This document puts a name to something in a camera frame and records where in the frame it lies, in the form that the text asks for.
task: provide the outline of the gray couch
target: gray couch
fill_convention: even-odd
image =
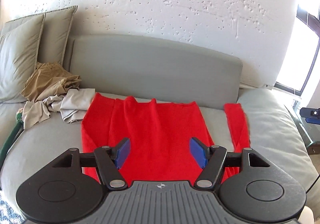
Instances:
[[[138,101],[196,101],[215,144],[233,151],[225,103],[241,103],[251,147],[297,179],[305,189],[317,177],[304,143],[286,108],[267,89],[240,90],[242,62],[212,50],[142,36],[100,35],[69,38],[63,66],[82,78],[82,88],[107,97],[133,95]],[[0,141],[15,124],[23,103],[0,104]],[[4,195],[17,209],[19,185],[70,147],[82,151],[81,125],[60,114],[24,131],[9,151],[0,173]],[[307,206],[320,215],[320,183]]]

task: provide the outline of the couch cushion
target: couch cushion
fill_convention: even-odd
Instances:
[[[132,35],[75,39],[70,72],[82,88],[222,109],[238,97],[240,59],[191,44]]]
[[[0,103],[0,148],[16,125],[16,113],[24,103]]]
[[[126,98],[113,94],[102,95]],[[213,141],[232,151],[233,144],[224,111],[200,109]],[[64,123],[60,113],[52,113],[50,119],[24,130],[9,151],[0,173],[1,187],[9,204],[17,209],[15,195],[20,184],[70,147],[82,151],[81,124]]]
[[[26,101],[24,84],[36,69],[44,15],[32,17],[0,38],[0,102]]]
[[[62,65],[73,16],[77,8],[78,7],[75,5],[59,10],[36,13],[8,21],[4,24],[1,35],[11,31],[35,16],[45,14],[38,61],[41,63],[56,61]]]
[[[71,63],[74,43],[75,43],[75,38],[72,36],[69,36],[67,46],[66,46],[66,51],[64,53],[63,65],[62,65],[66,71],[70,71],[70,63]]]
[[[240,91],[238,103],[247,116],[251,147],[286,171],[307,190],[318,173],[284,105],[268,89]],[[308,192],[307,204],[320,216],[320,181]]]

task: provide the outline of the throw pillow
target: throw pillow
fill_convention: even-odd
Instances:
[[[17,28],[35,16],[45,14],[43,34],[39,46],[38,61],[41,63],[58,62],[62,65],[73,16],[78,6],[37,13],[4,24],[1,36]]]
[[[0,102],[26,101],[24,84],[36,69],[45,15],[37,15],[0,37]]]

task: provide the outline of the logo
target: logo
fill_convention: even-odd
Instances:
[[[157,187],[160,188],[160,189],[162,189],[162,188],[166,187],[166,185],[164,185],[163,183],[159,183],[159,184],[157,185]]]

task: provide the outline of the circular cap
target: circular cap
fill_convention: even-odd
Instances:
[[[110,186],[114,188],[121,188],[125,185],[123,180],[113,180],[110,182]]]
[[[282,186],[273,181],[259,180],[247,185],[247,193],[254,199],[264,202],[275,201],[282,197]]]
[[[43,184],[39,189],[39,195],[49,202],[62,202],[73,196],[76,187],[66,181],[51,181]]]
[[[212,182],[209,180],[200,180],[200,181],[197,181],[197,185],[198,187],[201,187],[201,188],[209,188],[212,186]]]

